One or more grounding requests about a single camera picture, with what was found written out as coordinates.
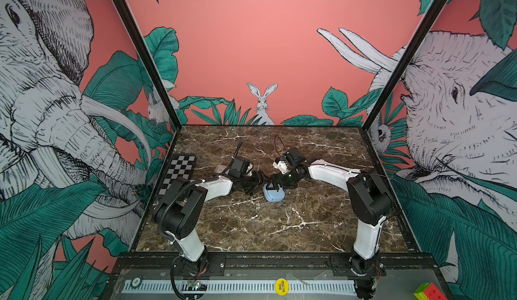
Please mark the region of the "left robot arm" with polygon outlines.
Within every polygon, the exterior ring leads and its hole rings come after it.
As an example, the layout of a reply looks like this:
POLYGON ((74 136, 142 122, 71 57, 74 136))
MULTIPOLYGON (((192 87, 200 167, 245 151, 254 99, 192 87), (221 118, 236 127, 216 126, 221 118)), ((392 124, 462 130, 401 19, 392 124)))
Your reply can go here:
POLYGON ((153 220, 158 225, 158 234, 172 242, 180 257, 199 262, 206 247, 195 227, 205 202, 236 191, 253 193, 267 180, 262 171, 240 177, 221 173, 209 180, 197 181, 180 177, 172 182, 155 208, 153 220))

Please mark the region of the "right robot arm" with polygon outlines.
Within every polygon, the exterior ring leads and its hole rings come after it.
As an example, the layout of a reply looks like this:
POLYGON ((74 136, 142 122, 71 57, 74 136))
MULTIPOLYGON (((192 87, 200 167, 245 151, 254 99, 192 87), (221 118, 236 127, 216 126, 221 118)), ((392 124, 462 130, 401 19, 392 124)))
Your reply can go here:
POLYGON ((345 168, 323 159, 303 161, 291 168, 278 159, 273 166, 280 172, 273 174, 263 186, 264 195, 269 202, 283 200, 287 189, 296 188, 299 181, 307 177, 347 192, 358 218, 353 255, 364 261, 375 257, 379 250, 382 226, 393 207, 389 189, 375 169, 345 168))

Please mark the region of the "yellow alarm clock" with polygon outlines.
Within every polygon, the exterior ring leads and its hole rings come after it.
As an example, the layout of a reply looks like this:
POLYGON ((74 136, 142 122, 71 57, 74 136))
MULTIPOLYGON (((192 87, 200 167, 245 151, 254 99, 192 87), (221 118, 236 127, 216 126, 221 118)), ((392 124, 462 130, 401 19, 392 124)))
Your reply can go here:
POLYGON ((215 176, 222 175, 222 174, 226 173, 227 170, 228 170, 227 165, 217 165, 217 167, 215 168, 215 171, 214 171, 214 175, 215 176))

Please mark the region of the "blue alarm clock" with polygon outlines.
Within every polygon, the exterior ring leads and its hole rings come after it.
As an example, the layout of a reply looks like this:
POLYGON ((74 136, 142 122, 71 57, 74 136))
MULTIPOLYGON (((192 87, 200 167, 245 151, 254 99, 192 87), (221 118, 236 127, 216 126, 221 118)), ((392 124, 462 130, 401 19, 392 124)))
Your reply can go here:
POLYGON ((265 184, 263 187, 265 198, 270 203, 279 203, 285 198, 285 191, 282 187, 275 188, 272 184, 265 184))

